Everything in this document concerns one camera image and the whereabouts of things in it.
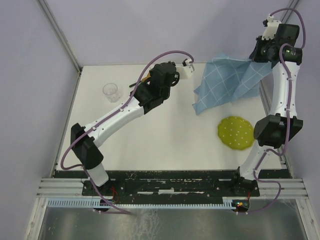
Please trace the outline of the blue checkered cloth napkin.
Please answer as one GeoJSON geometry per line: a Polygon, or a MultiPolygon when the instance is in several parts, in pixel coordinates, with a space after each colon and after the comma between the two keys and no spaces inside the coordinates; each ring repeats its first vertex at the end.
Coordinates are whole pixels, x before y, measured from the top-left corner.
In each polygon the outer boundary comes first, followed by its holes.
{"type": "Polygon", "coordinates": [[[202,81],[193,91],[197,101],[195,114],[260,94],[260,81],[272,73],[270,62],[253,62],[249,58],[234,58],[220,54],[207,62],[202,81]]]}

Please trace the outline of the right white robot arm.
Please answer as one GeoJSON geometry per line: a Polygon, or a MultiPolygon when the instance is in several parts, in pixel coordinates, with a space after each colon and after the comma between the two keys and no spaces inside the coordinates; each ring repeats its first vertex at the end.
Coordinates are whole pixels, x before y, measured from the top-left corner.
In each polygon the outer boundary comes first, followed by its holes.
{"type": "Polygon", "coordinates": [[[229,183],[231,193],[236,196],[254,190],[268,154],[284,155],[289,141],[303,127],[303,121],[297,118],[295,104],[303,48],[295,47],[295,43],[299,33],[305,33],[305,28],[279,20],[265,20],[263,25],[265,30],[256,38],[249,58],[255,63],[271,63],[272,104],[269,114],[255,124],[253,148],[229,183]]]}

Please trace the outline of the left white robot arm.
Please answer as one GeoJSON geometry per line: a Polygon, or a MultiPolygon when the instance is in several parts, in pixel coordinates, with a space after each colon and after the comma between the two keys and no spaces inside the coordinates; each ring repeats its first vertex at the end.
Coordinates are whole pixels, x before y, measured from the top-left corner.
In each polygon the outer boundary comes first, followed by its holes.
{"type": "Polygon", "coordinates": [[[174,62],[156,64],[149,71],[149,77],[139,83],[136,91],[131,92],[132,98],[90,124],[80,126],[76,123],[71,127],[72,151],[93,180],[93,189],[99,195],[106,195],[111,189],[99,147],[126,124],[163,104],[170,96],[171,87],[179,79],[180,74],[174,62]]]}

